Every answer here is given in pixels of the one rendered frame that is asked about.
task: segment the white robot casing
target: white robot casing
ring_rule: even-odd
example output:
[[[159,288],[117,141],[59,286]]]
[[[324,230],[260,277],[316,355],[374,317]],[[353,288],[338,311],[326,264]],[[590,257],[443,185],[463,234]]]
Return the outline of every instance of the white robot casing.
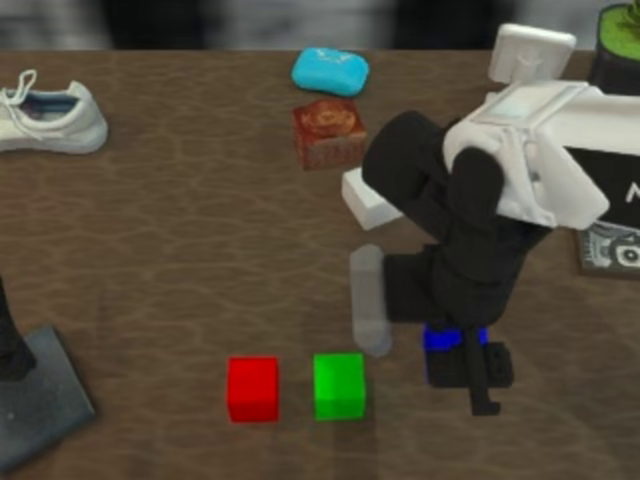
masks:
[[[562,74],[574,45],[568,34],[503,25],[490,76],[510,85],[489,94],[445,137],[449,170],[468,147],[500,163],[500,215],[584,230],[607,212],[609,200],[566,147],[640,156],[640,98],[553,78]]]

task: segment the red-brown box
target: red-brown box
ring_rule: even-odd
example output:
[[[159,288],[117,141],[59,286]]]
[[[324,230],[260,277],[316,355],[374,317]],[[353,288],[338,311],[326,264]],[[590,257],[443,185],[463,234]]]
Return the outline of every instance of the red-brown box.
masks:
[[[323,99],[293,110],[295,144],[303,170],[359,163],[367,131],[352,100]]]

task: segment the shoelace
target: shoelace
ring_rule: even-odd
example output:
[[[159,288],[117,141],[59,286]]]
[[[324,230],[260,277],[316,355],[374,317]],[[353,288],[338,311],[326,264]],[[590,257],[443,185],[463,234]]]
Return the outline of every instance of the shoelace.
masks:
[[[38,73],[35,70],[25,70],[18,77],[18,88],[13,92],[13,95],[9,95],[9,90],[3,88],[0,90],[0,104],[2,104],[11,117],[13,125],[25,135],[35,138],[36,140],[42,140],[42,137],[27,127],[25,127],[18,116],[18,109],[22,105],[29,95],[29,91],[33,84],[36,83]]]

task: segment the brown tabletop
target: brown tabletop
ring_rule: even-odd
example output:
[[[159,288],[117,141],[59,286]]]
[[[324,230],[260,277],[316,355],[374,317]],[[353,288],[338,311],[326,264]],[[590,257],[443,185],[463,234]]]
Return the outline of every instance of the brown tabletop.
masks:
[[[424,380],[420,327],[368,361],[371,418],[315,423],[311,358],[355,350],[349,253],[410,251],[406,220],[366,233],[341,171],[303,173],[294,53],[0,55],[3,85],[84,82],[111,124],[98,154],[0,158],[0,267],[19,327],[62,332],[100,410],[15,480],[621,480],[640,478],[638,283],[581,277],[572,235],[531,255],[494,336],[516,384],[497,418]],[[484,53],[372,53],[357,99],[371,132],[418,109],[478,105]],[[589,58],[572,65],[583,77]],[[282,420],[238,426],[226,359],[281,360]]]

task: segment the sneaker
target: sneaker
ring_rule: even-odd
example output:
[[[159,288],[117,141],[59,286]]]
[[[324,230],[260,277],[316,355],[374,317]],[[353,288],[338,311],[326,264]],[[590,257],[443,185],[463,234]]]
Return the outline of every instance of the sneaker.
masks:
[[[27,70],[17,89],[0,90],[0,152],[83,154],[102,147],[109,129],[91,92],[75,81],[65,91],[32,91],[36,79],[36,71]]]

